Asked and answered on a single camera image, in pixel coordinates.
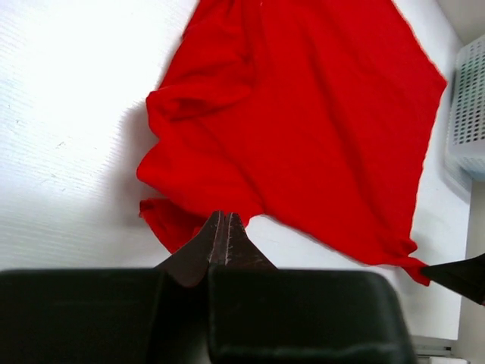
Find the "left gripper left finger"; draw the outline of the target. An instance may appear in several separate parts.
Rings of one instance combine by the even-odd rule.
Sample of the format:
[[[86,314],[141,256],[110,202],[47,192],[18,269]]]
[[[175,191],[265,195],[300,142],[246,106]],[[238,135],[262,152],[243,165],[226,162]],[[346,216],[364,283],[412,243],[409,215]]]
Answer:
[[[207,363],[206,281],[224,214],[154,268],[1,273],[3,363]]]

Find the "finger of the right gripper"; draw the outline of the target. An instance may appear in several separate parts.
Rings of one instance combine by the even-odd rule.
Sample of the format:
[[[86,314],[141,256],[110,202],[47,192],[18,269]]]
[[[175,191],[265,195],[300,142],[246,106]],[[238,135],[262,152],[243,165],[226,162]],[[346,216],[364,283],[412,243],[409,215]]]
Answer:
[[[422,268],[421,273],[478,305],[484,305],[484,254],[472,259],[430,265]]]

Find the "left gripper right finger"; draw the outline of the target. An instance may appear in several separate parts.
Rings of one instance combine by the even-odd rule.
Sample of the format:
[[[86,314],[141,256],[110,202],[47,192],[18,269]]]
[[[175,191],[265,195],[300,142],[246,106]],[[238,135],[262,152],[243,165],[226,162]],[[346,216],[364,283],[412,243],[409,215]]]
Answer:
[[[278,269],[235,213],[208,269],[213,363],[415,363],[399,299],[372,271]]]

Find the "red t shirt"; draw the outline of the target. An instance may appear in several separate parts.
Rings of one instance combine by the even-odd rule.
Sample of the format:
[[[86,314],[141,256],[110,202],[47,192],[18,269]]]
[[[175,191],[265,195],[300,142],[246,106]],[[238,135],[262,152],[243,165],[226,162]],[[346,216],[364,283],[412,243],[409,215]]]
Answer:
[[[268,215],[429,280],[411,226],[446,81],[391,1],[200,1],[146,100],[140,215],[171,252]]]

